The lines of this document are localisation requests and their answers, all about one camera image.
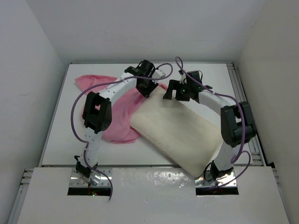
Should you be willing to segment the cream pillow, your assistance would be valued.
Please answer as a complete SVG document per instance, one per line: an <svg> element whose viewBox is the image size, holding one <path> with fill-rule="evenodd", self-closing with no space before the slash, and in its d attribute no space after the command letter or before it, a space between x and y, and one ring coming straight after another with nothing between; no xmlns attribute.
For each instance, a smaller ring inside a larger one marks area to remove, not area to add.
<svg viewBox="0 0 299 224"><path fill-rule="evenodd" d="M165 93L157 87L131 116L131 127L198 177L223 143L220 129L182 103L163 99Z"/></svg>

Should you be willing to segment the pink pillowcase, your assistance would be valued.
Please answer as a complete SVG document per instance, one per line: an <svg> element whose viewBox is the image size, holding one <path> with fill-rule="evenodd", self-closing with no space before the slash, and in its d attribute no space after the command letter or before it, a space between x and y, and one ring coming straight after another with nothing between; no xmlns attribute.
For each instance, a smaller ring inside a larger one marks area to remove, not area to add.
<svg viewBox="0 0 299 224"><path fill-rule="evenodd" d="M117 78L102 75L83 75L75 79L81 91L101 83L114 82ZM102 138L114 144L134 143L139 133L130 126L130 118L146 98L133 88L119 98L112 106L112 123Z"/></svg>

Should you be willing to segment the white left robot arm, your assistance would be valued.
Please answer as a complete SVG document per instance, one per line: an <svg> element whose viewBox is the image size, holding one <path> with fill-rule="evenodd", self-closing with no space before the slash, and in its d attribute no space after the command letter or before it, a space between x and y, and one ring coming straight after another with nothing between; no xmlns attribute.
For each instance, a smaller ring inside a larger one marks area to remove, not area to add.
<svg viewBox="0 0 299 224"><path fill-rule="evenodd" d="M136 89L143 97L149 97L157 88L158 81L165 76L165 73L156 68L153 63L143 60L136 67L126 68L114 81L88 87L75 99L71 109L71 128L77 140L85 143L82 154L75 156L77 161L75 169L88 183L92 182L93 174L104 175L97 169L98 150L102 135L113 121L113 105L132 89ZM83 95L86 96L82 112L85 136L81 138L75 130L74 111Z"/></svg>

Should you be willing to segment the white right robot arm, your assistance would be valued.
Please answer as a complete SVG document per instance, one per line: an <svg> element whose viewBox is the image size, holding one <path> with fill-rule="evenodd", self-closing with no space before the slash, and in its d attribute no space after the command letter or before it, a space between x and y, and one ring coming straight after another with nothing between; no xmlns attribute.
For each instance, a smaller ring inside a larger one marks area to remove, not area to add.
<svg viewBox="0 0 299 224"><path fill-rule="evenodd" d="M216 181L232 171L233 164L243 153L244 145L257 133L251 107L246 101L238 102L234 97L214 92L211 86L204 85L201 71L180 70L179 73L181 79L169 81L163 98L174 97L178 101L192 99L220 116L223 144L216 158L208 165L209 181Z"/></svg>

